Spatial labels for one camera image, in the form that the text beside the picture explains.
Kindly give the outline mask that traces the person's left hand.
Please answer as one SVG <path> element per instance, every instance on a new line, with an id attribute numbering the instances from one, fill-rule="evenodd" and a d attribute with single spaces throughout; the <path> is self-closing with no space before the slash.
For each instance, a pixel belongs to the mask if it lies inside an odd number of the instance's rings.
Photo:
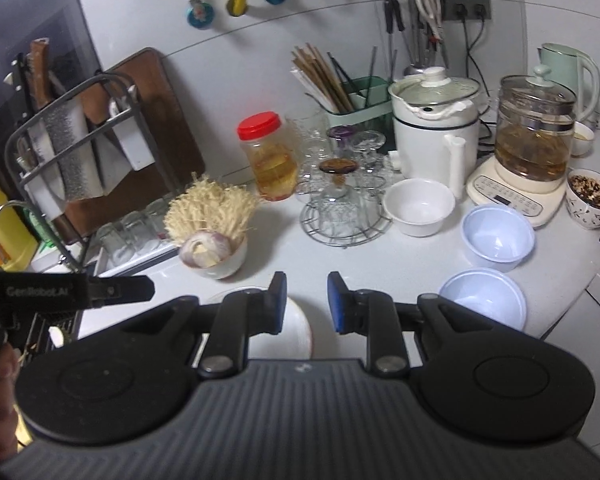
<path id="1" fill-rule="evenodd" d="M 17 453 L 18 414 L 15 409 L 15 383 L 20 371 L 20 352 L 10 344 L 0 351 L 0 462 Z"/>

